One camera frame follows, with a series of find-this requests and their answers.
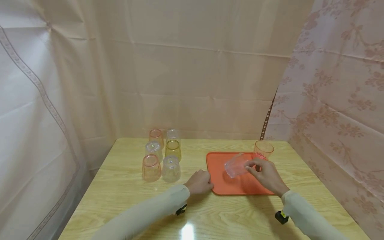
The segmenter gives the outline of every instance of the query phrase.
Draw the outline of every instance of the hand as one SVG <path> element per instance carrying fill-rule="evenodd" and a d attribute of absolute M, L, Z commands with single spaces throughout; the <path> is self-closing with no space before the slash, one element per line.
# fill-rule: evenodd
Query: hand
<path fill-rule="evenodd" d="M 253 159 L 245 163 L 245 169 L 252 174 L 266 189 L 273 192 L 280 198 L 290 189 L 281 179 L 273 162 L 261 159 Z"/>
<path fill-rule="evenodd" d="M 195 172 L 184 185 L 188 188 L 191 195 L 206 193 L 214 187 L 211 183 L 209 172 L 201 169 Z"/>

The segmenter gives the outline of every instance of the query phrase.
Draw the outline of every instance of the wood grain surface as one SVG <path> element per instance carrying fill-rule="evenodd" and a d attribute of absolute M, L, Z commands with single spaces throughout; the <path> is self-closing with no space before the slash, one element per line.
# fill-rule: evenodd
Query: wood grain surface
<path fill-rule="evenodd" d="M 162 179 L 153 183 L 142 180 L 146 142 L 132 138 L 115 142 L 59 240 L 88 240 L 114 216 L 173 185 Z M 270 160 L 291 190 L 306 198 L 349 239 L 368 239 L 287 142 L 270 143 L 275 147 Z M 250 152 L 253 145 L 254 141 L 183 139 L 178 182 L 186 182 L 196 170 L 206 170 L 208 152 Z M 308 239 L 292 220 L 285 225 L 275 220 L 275 212 L 282 207 L 277 196 L 192 196 L 185 214 L 154 223 L 137 239 Z"/>

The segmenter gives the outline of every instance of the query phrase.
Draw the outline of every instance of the beige curtain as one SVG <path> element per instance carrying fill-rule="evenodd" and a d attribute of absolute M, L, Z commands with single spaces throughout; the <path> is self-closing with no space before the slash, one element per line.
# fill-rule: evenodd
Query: beige curtain
<path fill-rule="evenodd" d="M 258 139 L 307 0 L 0 1 L 0 239 L 55 239 L 119 137 Z"/>
<path fill-rule="evenodd" d="M 384 239 L 384 1 L 316 0 L 267 139 L 288 140 L 371 239 Z"/>

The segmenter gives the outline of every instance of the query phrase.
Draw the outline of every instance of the transparent cup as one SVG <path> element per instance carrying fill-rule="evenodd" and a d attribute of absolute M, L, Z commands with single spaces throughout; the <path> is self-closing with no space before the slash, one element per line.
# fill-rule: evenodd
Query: transparent cup
<path fill-rule="evenodd" d="M 161 146 L 157 141 L 151 141 L 145 145 L 145 155 L 156 155 L 159 161 L 163 161 L 163 152 Z"/>
<path fill-rule="evenodd" d="M 266 141 L 256 141 L 255 142 L 255 149 L 253 150 L 253 158 L 260 158 L 267 160 L 268 157 L 273 153 L 274 147 L 272 144 L 266 142 Z"/>
<path fill-rule="evenodd" d="M 167 131 L 167 142 L 170 140 L 178 141 L 181 146 L 180 136 L 176 129 L 170 129 Z"/>
<path fill-rule="evenodd" d="M 154 182 L 161 177 L 161 166 L 156 155 L 150 154 L 144 157 L 142 177 L 147 182 Z"/>
<path fill-rule="evenodd" d="M 180 179 L 181 170 L 176 156 L 167 156 L 163 161 L 162 177 L 166 182 L 176 182 Z"/>
<path fill-rule="evenodd" d="M 181 161 L 181 148 L 177 140 L 169 140 L 166 144 L 166 157 L 175 156 Z"/>
<path fill-rule="evenodd" d="M 149 132 L 149 141 L 156 141 L 160 144 L 161 149 L 164 148 L 164 137 L 163 133 L 159 129 L 152 129 Z"/>
<path fill-rule="evenodd" d="M 247 173 L 248 171 L 244 166 L 247 161 L 249 161 L 249 159 L 241 152 L 224 164 L 225 171 L 231 178 Z"/>

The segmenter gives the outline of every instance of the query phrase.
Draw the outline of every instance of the sleeve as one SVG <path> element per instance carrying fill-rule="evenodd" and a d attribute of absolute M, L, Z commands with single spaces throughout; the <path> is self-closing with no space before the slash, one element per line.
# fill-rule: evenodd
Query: sleeve
<path fill-rule="evenodd" d="M 190 193 L 180 184 L 165 193 L 141 202 L 114 217 L 93 235 L 92 240 L 130 240 L 159 219 L 182 208 Z"/>
<path fill-rule="evenodd" d="M 281 197 L 281 200 L 284 204 L 285 215 L 291 217 L 295 226 L 311 240 L 347 239 L 298 193 L 288 191 Z"/>

